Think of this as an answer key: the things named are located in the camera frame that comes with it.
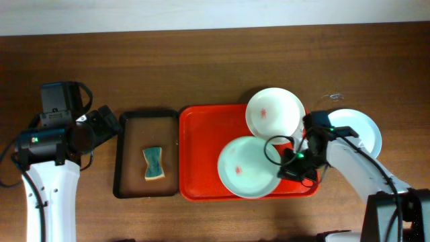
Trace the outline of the pale green plate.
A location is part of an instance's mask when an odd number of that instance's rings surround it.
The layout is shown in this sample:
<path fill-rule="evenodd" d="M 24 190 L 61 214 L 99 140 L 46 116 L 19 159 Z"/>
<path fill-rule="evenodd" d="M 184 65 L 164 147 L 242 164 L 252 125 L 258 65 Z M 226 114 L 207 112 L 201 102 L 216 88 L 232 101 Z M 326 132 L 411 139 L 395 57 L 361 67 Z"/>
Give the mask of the pale green plate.
<path fill-rule="evenodd" d="M 229 142 L 218 156 L 218 177 L 236 196 L 258 199 L 280 184 L 280 154 L 261 138 L 242 136 Z"/>

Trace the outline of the green yellow sponge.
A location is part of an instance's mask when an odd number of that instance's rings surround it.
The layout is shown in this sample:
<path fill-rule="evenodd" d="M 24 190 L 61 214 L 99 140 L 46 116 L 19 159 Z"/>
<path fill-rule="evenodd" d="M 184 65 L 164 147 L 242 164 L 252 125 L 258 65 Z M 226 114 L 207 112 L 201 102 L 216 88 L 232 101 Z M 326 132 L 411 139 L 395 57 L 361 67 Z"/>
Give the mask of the green yellow sponge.
<path fill-rule="evenodd" d="M 146 181 L 161 179 L 165 177 L 162 166 L 162 148 L 149 147 L 142 151 L 146 161 L 146 171 L 144 178 Z"/>

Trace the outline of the light blue plate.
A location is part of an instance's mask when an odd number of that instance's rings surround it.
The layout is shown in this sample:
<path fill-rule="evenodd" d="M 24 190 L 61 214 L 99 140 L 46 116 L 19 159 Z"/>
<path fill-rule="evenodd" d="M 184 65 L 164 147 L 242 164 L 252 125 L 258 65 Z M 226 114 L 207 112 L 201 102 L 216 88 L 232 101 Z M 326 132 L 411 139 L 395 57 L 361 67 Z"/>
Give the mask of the light blue plate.
<path fill-rule="evenodd" d="M 350 126 L 358 133 L 365 148 L 373 158 L 382 150 L 382 135 L 377 124 L 363 112 L 352 109 L 339 109 L 329 114 L 333 126 Z"/>

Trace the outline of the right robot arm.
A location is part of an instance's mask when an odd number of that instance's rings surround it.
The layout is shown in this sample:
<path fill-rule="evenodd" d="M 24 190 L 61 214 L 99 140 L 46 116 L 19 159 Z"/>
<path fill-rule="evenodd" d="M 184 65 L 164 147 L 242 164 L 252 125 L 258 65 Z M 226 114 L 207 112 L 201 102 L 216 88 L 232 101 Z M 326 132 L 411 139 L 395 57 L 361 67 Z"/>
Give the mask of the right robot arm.
<path fill-rule="evenodd" d="M 308 149 L 286 151 L 278 176 L 302 182 L 319 167 L 340 172 L 366 204 L 360 232 L 319 233 L 317 241 L 428 241 L 429 190 L 417 190 L 390 173 L 350 127 L 308 129 Z"/>

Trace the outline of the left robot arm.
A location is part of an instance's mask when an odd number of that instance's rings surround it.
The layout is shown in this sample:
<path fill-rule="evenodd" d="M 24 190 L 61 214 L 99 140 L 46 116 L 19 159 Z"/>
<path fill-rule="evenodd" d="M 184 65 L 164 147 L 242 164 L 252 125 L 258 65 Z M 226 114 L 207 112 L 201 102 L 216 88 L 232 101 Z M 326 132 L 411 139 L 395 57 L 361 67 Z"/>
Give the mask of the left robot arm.
<path fill-rule="evenodd" d="M 76 241 L 75 203 L 83 155 L 121 132 L 107 107 L 37 115 L 17 138 L 11 156 L 21 171 L 27 202 L 28 241 Z"/>

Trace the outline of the black rectangular tray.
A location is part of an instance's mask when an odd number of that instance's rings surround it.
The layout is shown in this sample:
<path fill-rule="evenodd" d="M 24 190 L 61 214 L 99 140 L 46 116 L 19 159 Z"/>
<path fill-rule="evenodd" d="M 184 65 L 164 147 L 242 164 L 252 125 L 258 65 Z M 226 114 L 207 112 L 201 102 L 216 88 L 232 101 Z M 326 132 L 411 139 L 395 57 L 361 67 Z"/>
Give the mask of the black rectangular tray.
<path fill-rule="evenodd" d="M 119 199 L 173 196 L 179 191 L 179 114 L 175 110 L 125 112 L 118 135 L 113 195 Z M 165 177 L 146 181 L 142 151 L 161 147 Z"/>

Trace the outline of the red plastic tray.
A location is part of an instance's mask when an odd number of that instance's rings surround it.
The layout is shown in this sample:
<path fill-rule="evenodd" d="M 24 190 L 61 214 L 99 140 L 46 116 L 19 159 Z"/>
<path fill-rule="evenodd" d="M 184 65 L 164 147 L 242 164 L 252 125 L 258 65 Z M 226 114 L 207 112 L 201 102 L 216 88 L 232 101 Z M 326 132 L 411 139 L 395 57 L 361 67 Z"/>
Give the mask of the red plastic tray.
<path fill-rule="evenodd" d="M 251 136 L 245 104 L 190 106 L 179 117 L 179 191 L 192 202 L 242 200 L 218 175 L 218 157 L 232 140 Z"/>

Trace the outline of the white plate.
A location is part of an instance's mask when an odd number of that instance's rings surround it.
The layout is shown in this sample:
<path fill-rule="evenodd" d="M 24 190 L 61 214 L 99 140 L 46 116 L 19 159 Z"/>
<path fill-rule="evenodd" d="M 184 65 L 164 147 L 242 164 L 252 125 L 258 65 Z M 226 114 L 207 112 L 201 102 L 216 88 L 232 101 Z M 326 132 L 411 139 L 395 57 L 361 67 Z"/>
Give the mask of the white plate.
<path fill-rule="evenodd" d="M 306 110 L 292 92 L 270 87 L 257 92 L 248 102 L 245 111 L 246 124 L 251 133 L 273 145 L 289 143 L 304 132 L 303 117 Z"/>

